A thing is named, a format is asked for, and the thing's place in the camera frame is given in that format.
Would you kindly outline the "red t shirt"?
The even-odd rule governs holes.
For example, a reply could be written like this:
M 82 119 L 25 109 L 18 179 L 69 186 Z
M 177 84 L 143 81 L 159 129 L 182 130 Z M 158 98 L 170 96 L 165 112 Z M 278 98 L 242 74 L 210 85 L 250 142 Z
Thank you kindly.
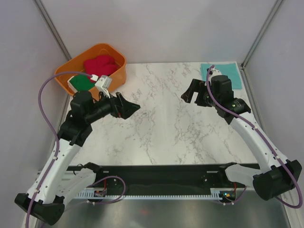
M 84 62 L 84 67 L 86 73 L 97 76 L 109 76 L 118 69 L 115 59 L 110 55 L 99 55 L 88 59 Z

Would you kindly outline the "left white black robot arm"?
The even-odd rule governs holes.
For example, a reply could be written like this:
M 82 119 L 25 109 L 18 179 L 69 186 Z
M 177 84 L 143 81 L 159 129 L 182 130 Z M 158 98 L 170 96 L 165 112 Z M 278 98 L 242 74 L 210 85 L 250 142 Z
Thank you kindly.
M 99 172 L 101 168 L 89 162 L 66 184 L 60 184 L 71 161 L 92 132 L 91 124 L 107 115 L 128 119 L 141 108 L 119 92 L 109 97 L 100 95 L 96 101 L 89 91 L 75 93 L 70 106 L 56 133 L 55 148 L 39 177 L 26 193 L 19 193 L 15 198 L 27 217 L 33 216 L 48 225 L 59 221 L 68 203 L 84 188 L 99 187 L 104 182 L 104 175 Z

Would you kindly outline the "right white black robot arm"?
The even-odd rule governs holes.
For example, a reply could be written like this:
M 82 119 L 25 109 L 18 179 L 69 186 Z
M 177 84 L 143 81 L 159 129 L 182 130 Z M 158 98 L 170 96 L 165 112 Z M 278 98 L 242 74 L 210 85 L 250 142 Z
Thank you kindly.
M 181 98 L 190 103 L 194 93 L 198 94 L 195 104 L 214 107 L 217 114 L 241 136 L 259 165 L 259 169 L 233 162 L 223 165 L 217 176 L 221 186 L 228 187 L 237 182 L 254 188 L 263 200 L 299 189 L 297 181 L 302 171 L 301 164 L 298 160 L 290 161 L 274 146 L 246 102 L 234 97 L 232 83 L 227 76 L 213 76 L 208 82 L 193 79 Z

